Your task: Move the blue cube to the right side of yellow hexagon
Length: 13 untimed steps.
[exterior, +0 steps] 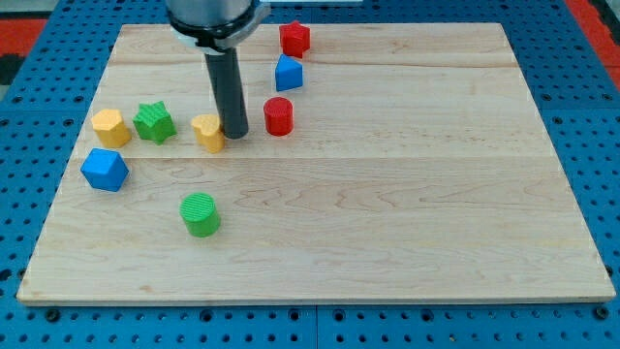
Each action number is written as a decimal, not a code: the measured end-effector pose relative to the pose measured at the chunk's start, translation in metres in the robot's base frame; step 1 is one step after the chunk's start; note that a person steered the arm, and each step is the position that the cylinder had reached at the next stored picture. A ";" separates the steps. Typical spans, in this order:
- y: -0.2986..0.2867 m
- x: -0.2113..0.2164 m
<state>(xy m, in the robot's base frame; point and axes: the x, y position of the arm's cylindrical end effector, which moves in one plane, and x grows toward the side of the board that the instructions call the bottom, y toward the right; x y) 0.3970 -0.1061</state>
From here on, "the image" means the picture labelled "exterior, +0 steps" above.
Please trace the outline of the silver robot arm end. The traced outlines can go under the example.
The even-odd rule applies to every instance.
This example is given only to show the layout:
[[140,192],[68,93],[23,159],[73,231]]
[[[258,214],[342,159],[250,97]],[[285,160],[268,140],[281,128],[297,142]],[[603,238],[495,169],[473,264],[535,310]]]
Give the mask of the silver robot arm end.
[[269,16],[255,0],[166,0],[171,31],[190,48],[221,55],[250,37]]

